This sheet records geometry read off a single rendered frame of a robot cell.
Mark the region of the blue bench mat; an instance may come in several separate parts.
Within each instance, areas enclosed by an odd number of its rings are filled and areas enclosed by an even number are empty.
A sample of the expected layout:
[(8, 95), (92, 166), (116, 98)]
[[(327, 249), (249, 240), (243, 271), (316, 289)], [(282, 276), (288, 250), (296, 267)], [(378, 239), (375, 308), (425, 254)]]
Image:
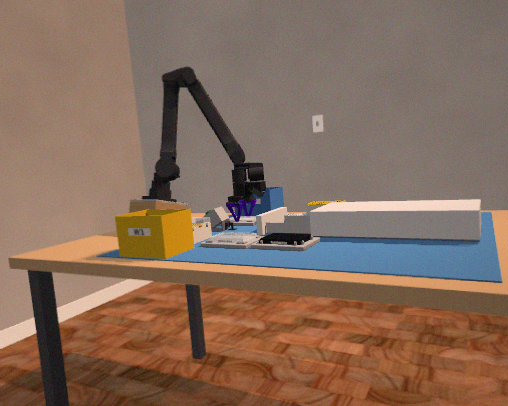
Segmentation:
[(480, 242), (320, 238), (305, 251), (194, 248), (167, 259), (97, 257), (316, 270), (502, 283), (492, 212), (481, 212)]

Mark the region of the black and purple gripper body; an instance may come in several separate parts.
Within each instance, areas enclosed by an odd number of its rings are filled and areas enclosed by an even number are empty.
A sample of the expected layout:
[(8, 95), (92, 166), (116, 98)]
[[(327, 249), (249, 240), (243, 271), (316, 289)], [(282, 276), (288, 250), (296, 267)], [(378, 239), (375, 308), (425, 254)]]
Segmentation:
[(254, 194), (251, 194), (251, 195), (247, 195), (247, 196), (237, 196), (237, 193), (236, 193), (236, 183), (246, 183), (247, 181), (242, 181), (242, 182), (233, 182), (233, 192), (234, 192), (234, 196), (229, 196), (228, 197), (228, 202), (226, 202), (226, 204), (237, 204), (239, 202), (239, 200), (244, 200), (244, 202), (248, 202), (248, 201), (252, 201), (252, 200), (256, 200), (256, 198), (254, 198)]

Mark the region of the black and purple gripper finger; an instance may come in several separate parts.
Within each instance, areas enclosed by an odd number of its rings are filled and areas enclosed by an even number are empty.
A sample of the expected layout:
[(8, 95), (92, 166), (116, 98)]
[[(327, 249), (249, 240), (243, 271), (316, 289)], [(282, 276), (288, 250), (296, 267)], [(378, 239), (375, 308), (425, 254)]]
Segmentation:
[[(235, 221), (236, 222), (239, 222), (240, 220), (240, 215), (241, 215), (241, 211), (242, 211), (242, 206), (243, 206), (243, 203), (237, 203), (237, 204), (226, 204), (227, 208), (229, 209), (229, 211), (231, 212), (232, 216), (234, 217)], [(238, 208), (238, 214), (237, 214), (237, 217), (232, 209), (232, 207), (237, 207)]]
[[(254, 208), (254, 206), (255, 206), (256, 200), (252, 200), (252, 201), (248, 201), (248, 202), (244, 202), (244, 200), (241, 200), (240, 202), (241, 202), (241, 203), (243, 203), (243, 206), (242, 206), (242, 207), (243, 207), (243, 210), (244, 210), (244, 212), (245, 212), (245, 215), (246, 215), (246, 216), (251, 216), (251, 213), (252, 213), (253, 208)], [(251, 204), (249, 214), (248, 214), (248, 212), (247, 212), (246, 204)]]

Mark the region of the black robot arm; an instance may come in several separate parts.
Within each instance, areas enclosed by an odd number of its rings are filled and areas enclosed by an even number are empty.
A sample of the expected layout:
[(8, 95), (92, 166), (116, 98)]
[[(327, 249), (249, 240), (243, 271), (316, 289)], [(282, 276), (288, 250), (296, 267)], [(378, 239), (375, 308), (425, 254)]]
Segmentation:
[(160, 159), (155, 165), (156, 172), (154, 172), (154, 180), (149, 189), (149, 196), (142, 196), (142, 200), (177, 201), (176, 199), (171, 199), (172, 190), (170, 190), (169, 181), (180, 177), (180, 170), (176, 165), (178, 95), (180, 87), (188, 89), (233, 162), (233, 182), (247, 181), (246, 169), (248, 171), (248, 179), (250, 181), (258, 181), (236, 183), (237, 196), (255, 194), (258, 197), (263, 197), (266, 191), (266, 182), (262, 181), (264, 180), (263, 164), (244, 163), (244, 151), (232, 135), (199, 79), (196, 79), (195, 73), (193, 74), (192, 72), (194, 73), (192, 68), (182, 67), (162, 75), (164, 97)]

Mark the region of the dark blue open-top bin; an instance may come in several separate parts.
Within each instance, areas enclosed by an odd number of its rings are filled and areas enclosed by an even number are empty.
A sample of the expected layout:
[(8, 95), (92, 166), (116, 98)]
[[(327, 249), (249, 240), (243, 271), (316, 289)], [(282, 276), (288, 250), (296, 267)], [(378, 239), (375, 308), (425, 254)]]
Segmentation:
[[(254, 198), (256, 198), (256, 203), (251, 216), (257, 216), (284, 207), (283, 187), (266, 187), (263, 197), (258, 197), (254, 194)], [(248, 214), (250, 207), (251, 204), (246, 204)]]

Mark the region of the yellow bin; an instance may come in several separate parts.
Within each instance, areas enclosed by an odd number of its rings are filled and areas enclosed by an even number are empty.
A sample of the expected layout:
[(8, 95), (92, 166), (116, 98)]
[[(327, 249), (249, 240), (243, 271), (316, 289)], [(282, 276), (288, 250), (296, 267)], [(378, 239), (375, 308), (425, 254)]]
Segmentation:
[(121, 257), (167, 259), (194, 248), (190, 209), (152, 209), (115, 216)]

